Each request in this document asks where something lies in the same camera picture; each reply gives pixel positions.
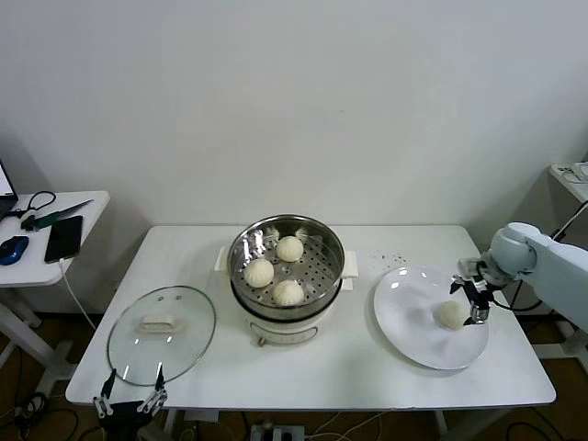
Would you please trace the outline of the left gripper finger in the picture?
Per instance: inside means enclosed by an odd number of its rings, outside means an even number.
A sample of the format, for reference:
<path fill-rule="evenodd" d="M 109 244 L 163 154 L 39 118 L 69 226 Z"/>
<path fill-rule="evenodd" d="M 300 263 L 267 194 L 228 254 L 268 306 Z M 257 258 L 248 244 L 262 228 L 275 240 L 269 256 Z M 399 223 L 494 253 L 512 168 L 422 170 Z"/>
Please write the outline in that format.
<path fill-rule="evenodd" d="M 164 403 L 167 400 L 167 391 L 164 384 L 164 369 L 162 366 L 159 366 L 154 390 L 138 406 L 138 412 L 159 412 L 163 408 Z"/>
<path fill-rule="evenodd" d="M 98 416 L 108 416 L 114 413 L 110 405 L 110 394 L 116 380 L 116 369 L 112 369 L 109 377 L 104 382 L 100 394 L 93 398 L 93 404 Z"/>

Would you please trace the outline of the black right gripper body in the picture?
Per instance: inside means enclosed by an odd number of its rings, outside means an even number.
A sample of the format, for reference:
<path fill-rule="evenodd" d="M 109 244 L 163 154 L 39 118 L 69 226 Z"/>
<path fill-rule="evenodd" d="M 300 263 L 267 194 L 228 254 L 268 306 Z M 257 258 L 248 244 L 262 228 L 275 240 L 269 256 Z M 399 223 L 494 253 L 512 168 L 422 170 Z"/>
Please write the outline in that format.
<path fill-rule="evenodd" d="M 494 301 L 496 287 L 484 278 L 480 271 L 464 273 L 464 291 L 469 301 Z"/>

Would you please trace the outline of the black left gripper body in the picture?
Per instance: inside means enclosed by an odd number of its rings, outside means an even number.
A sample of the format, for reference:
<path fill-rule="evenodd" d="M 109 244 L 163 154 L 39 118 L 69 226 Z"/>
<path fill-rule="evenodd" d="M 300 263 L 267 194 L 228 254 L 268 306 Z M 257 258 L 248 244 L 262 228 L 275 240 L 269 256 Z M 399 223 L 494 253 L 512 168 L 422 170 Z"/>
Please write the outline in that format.
<path fill-rule="evenodd" d="M 139 430 L 153 420 L 150 413 L 138 411 L 140 404 L 139 401 L 113 404 L 113 413 L 100 418 L 107 441 L 134 441 Z"/>

